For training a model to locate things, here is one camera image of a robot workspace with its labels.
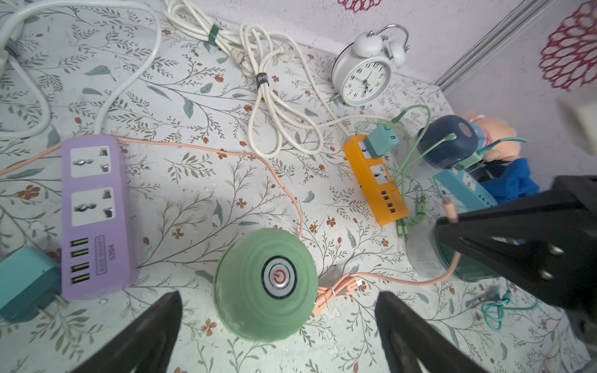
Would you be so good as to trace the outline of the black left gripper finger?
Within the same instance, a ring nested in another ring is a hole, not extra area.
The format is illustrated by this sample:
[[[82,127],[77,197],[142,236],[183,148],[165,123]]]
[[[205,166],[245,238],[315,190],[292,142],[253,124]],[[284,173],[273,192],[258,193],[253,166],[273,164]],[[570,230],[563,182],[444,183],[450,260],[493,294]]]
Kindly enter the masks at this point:
[[[457,222],[439,219],[440,246],[469,257],[551,306],[596,308],[596,194],[551,190]]]

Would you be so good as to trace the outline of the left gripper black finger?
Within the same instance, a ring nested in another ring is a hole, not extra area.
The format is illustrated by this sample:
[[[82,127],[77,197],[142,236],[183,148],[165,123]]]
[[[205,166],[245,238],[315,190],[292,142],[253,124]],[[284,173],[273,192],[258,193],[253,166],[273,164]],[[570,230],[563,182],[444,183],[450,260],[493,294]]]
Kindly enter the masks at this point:
[[[391,372],[483,372],[392,292],[380,292],[376,324]]]
[[[75,372],[165,372],[183,315],[179,292],[169,292]]]

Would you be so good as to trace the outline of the dark green meat grinder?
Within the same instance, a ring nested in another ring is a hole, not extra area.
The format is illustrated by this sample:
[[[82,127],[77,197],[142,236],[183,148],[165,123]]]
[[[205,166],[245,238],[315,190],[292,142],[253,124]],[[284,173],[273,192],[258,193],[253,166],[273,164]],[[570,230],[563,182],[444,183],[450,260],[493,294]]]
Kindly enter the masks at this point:
[[[455,251],[437,244],[432,225],[421,224],[408,229],[406,253],[413,269],[423,278],[432,279],[446,273]],[[466,256],[461,257],[452,276],[471,283],[500,277],[487,266]]]

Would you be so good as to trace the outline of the light green meat grinder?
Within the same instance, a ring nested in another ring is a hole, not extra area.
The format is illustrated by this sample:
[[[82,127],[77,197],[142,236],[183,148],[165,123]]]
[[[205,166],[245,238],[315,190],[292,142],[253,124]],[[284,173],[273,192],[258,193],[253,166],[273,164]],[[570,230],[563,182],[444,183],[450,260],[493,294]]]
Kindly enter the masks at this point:
[[[236,240],[215,274],[214,302],[222,324],[252,342],[298,333],[317,295],[317,268],[309,250],[279,228],[261,228]]]

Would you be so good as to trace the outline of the navy blue meat grinder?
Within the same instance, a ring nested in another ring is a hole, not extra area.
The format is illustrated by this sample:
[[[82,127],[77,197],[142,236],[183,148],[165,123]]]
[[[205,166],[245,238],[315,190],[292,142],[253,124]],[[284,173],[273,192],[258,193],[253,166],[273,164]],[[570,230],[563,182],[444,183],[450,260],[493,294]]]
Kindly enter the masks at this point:
[[[488,144],[489,136],[479,124],[456,115],[446,115],[432,121],[417,145],[420,153],[432,149],[424,159],[441,169],[450,169]]]

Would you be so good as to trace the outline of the orange power strip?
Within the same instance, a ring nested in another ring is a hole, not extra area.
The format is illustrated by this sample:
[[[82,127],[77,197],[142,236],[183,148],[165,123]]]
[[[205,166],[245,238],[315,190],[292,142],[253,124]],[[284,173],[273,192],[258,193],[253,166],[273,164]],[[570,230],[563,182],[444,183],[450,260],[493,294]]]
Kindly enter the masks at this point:
[[[377,223],[404,219],[409,209],[382,158],[375,159],[365,146],[366,135],[348,140],[343,150]]]

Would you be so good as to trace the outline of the teal plug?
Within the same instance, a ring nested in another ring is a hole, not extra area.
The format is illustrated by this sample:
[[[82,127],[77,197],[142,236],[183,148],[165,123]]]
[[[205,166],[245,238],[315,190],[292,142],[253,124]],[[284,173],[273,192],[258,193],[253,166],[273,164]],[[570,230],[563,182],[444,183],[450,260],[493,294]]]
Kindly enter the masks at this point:
[[[380,124],[367,135],[364,144],[373,159],[382,158],[400,143],[399,136],[389,124]]]

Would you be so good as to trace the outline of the teal power strip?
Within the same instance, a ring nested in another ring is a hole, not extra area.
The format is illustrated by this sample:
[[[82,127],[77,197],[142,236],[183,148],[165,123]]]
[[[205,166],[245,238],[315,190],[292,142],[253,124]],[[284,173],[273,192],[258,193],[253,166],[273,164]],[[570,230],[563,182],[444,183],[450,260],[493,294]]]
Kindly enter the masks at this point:
[[[484,210],[498,204],[481,183],[464,170],[443,170],[432,180],[440,193],[454,196],[467,211]]]

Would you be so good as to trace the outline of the pig plush toy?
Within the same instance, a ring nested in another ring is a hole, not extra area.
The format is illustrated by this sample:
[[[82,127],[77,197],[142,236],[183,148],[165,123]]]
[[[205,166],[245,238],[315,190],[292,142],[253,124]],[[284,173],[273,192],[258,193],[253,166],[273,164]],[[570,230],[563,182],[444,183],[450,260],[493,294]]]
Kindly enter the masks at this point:
[[[473,111],[466,112],[464,119],[476,124],[485,134],[486,145],[496,143],[498,140],[517,137],[516,129],[505,121],[486,117]],[[503,161],[511,163],[520,158],[521,143],[518,141],[504,141],[494,146],[483,154],[483,160],[487,163]]]

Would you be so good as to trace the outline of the teal small charger adapter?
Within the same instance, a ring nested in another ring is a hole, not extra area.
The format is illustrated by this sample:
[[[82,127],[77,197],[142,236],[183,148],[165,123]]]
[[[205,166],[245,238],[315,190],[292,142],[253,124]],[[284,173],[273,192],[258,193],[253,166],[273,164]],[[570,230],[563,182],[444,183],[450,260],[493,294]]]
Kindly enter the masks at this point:
[[[61,293],[60,266],[43,250],[23,247],[1,262],[1,317],[6,322],[33,320]]]

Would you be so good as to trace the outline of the white twin-bell alarm clock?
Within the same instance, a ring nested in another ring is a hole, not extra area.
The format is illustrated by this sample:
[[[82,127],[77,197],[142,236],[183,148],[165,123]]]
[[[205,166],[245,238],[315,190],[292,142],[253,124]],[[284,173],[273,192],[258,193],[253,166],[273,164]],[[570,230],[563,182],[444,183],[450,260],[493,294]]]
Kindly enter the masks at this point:
[[[356,37],[336,58],[332,68],[332,101],[363,107],[382,96],[390,85],[393,68],[401,68],[409,50],[410,33],[393,23]]]

